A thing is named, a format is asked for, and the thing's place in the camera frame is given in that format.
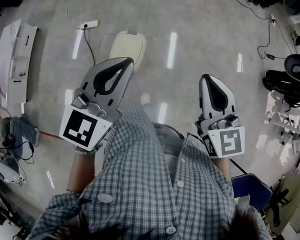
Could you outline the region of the white drawer cabinet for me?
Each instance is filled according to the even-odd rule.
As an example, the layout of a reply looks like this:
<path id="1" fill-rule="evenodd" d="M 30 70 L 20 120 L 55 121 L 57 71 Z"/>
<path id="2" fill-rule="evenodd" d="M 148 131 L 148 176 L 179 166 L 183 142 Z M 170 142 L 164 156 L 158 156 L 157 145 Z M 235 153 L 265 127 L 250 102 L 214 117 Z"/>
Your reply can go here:
<path id="1" fill-rule="evenodd" d="M 0 104 L 27 102 L 30 60 L 38 28 L 21 19 L 4 27 L 0 37 Z"/>

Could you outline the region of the black backpack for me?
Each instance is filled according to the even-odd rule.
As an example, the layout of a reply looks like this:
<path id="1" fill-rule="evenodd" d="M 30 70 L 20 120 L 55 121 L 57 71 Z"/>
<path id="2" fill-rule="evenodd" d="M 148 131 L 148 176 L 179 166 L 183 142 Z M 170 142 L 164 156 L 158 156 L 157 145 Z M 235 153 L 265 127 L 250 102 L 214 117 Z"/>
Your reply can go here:
<path id="1" fill-rule="evenodd" d="M 300 108 L 300 100 L 298 99 L 294 99 L 293 97 L 284 95 L 283 96 L 283 100 L 282 102 L 285 102 L 286 104 L 288 104 L 288 110 L 286 110 L 285 112 L 289 112 L 291 110 L 291 108 Z"/>

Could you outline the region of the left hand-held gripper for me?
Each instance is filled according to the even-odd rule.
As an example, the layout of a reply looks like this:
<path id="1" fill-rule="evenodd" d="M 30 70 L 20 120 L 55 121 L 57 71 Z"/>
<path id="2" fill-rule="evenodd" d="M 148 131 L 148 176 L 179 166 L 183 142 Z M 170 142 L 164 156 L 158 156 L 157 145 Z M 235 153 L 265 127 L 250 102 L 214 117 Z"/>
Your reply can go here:
<path id="1" fill-rule="evenodd" d="M 73 101 L 66 105 L 59 137 L 83 151 L 98 148 L 113 126 L 111 113 L 124 96 L 134 70 L 134 60 L 117 57 L 91 67 Z"/>

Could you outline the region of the cream pedal trash bin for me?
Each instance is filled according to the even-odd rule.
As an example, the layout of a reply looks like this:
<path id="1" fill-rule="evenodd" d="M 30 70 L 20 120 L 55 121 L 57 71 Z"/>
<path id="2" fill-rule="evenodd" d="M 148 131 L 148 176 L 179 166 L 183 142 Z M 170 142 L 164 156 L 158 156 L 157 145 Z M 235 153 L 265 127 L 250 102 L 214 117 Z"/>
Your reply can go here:
<path id="1" fill-rule="evenodd" d="M 109 58 L 129 57 L 134 61 L 133 72 L 136 73 L 142 63 L 147 41 L 140 33 L 121 31 L 114 39 Z"/>

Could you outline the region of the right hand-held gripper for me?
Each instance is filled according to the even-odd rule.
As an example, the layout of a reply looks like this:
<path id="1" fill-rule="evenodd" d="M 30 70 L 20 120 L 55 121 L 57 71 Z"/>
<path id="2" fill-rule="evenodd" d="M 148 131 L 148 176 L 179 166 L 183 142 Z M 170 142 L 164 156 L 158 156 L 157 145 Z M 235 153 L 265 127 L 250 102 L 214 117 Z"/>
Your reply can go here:
<path id="1" fill-rule="evenodd" d="M 204 74 L 199 81 L 199 97 L 205 120 L 200 118 L 195 125 L 208 156 L 221 159 L 244 154 L 245 127 L 235 113 L 233 92 L 218 78 Z"/>

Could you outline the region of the person's right forearm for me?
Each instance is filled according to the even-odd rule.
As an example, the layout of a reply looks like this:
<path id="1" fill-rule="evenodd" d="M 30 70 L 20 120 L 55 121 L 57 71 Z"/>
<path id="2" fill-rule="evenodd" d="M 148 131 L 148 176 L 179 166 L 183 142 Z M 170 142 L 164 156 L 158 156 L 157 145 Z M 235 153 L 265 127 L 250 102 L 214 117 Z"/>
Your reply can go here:
<path id="1" fill-rule="evenodd" d="M 214 158 L 213 159 L 214 165 L 224 174 L 224 176 L 231 181 L 231 174 L 230 174 L 230 165 L 229 160 L 227 157 L 224 158 Z"/>

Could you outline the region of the blue chair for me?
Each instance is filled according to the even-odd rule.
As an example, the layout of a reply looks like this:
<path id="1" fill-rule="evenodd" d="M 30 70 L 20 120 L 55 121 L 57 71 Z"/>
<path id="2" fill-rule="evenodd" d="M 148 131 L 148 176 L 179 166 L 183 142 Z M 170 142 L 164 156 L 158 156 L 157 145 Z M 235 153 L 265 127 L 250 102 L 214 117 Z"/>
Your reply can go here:
<path id="1" fill-rule="evenodd" d="M 272 197 L 272 190 L 253 173 L 231 178 L 235 198 L 250 196 L 249 203 L 256 210 L 265 208 Z"/>

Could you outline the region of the grey trousers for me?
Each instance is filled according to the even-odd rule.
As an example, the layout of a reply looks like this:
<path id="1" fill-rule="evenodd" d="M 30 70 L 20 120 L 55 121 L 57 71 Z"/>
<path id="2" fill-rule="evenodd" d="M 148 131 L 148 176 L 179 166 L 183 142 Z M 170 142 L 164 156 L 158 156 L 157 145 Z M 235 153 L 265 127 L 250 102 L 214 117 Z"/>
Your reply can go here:
<path id="1" fill-rule="evenodd" d="M 159 143 L 164 152 L 164 159 L 168 167 L 171 183 L 173 184 L 177 172 L 179 154 L 185 137 L 173 127 L 155 122 L 155 113 L 151 105 L 142 105 L 148 118 L 152 121 Z"/>

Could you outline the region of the plaid shirt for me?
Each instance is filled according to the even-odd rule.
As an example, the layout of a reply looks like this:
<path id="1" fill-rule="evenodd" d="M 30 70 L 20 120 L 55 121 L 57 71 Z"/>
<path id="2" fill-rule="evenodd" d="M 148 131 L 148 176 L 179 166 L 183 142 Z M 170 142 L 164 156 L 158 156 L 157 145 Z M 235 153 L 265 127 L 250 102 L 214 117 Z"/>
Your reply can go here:
<path id="1" fill-rule="evenodd" d="M 110 131 L 102 171 L 82 193 L 55 195 L 31 240 L 271 240 L 261 214 L 239 209 L 231 181 L 184 139 L 174 183 L 142 105 Z"/>

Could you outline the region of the white rounded machine shell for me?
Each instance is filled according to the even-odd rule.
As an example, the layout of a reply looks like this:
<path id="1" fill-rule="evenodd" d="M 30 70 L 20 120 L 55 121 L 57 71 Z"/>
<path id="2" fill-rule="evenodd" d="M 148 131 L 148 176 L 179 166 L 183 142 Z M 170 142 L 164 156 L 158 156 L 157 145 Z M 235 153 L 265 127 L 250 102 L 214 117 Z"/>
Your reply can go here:
<path id="1" fill-rule="evenodd" d="M 25 183 L 26 179 L 16 170 L 0 160 L 0 180 L 7 184 Z"/>

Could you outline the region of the person's left forearm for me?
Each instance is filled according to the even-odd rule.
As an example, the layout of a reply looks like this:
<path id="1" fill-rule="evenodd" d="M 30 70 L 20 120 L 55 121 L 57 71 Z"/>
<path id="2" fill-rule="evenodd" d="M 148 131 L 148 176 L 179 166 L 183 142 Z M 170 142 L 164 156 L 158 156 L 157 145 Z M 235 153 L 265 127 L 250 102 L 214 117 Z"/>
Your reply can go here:
<path id="1" fill-rule="evenodd" d="M 82 193 L 95 178 L 95 153 L 76 152 L 71 166 L 67 191 Z"/>

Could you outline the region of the brown cardboard sheet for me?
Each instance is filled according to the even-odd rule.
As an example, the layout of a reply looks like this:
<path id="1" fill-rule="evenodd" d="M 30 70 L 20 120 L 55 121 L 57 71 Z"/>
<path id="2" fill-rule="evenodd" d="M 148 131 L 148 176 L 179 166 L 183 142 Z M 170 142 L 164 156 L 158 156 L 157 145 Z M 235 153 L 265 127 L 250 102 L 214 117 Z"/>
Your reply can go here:
<path id="1" fill-rule="evenodd" d="M 273 211 L 271 209 L 268 209 L 269 206 L 266 210 L 266 218 L 270 226 L 270 231 L 276 235 L 280 235 L 282 233 L 286 225 L 290 222 L 291 218 L 293 217 L 298 205 L 300 204 L 300 174 L 285 174 L 280 180 L 276 190 L 273 192 L 272 197 L 276 195 L 277 191 L 283 191 L 284 189 L 289 190 L 289 193 L 286 195 L 286 198 L 288 200 L 291 200 L 291 202 L 283 207 L 281 207 L 281 204 L 279 203 L 279 217 L 281 223 L 277 228 L 275 228 L 273 225 Z"/>

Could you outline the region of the red floor tape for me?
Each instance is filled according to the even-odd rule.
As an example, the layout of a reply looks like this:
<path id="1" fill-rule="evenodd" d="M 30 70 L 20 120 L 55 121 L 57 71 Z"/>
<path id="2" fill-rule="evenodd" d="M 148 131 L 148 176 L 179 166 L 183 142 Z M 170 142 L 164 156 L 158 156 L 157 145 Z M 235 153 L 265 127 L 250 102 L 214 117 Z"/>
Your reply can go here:
<path id="1" fill-rule="evenodd" d="M 51 133 L 44 132 L 44 131 L 40 131 L 40 133 L 47 137 L 51 137 L 51 138 L 58 139 L 58 140 L 63 140 L 61 137 L 59 137 L 58 135 L 55 135 L 55 134 L 51 134 Z"/>

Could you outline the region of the black chair base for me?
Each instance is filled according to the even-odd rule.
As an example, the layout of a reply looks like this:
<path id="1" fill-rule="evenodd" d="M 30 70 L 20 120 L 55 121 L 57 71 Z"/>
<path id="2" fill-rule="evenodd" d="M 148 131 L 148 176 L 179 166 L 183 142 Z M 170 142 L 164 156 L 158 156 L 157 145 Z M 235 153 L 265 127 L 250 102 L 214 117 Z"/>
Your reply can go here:
<path id="1" fill-rule="evenodd" d="M 285 205 L 288 205 L 291 200 L 288 200 L 286 198 L 287 194 L 289 193 L 289 190 L 285 188 L 284 190 L 278 190 L 276 192 L 276 195 L 270 199 L 268 210 L 272 210 L 273 213 L 273 226 L 277 228 L 280 224 L 280 207 L 281 208 Z"/>

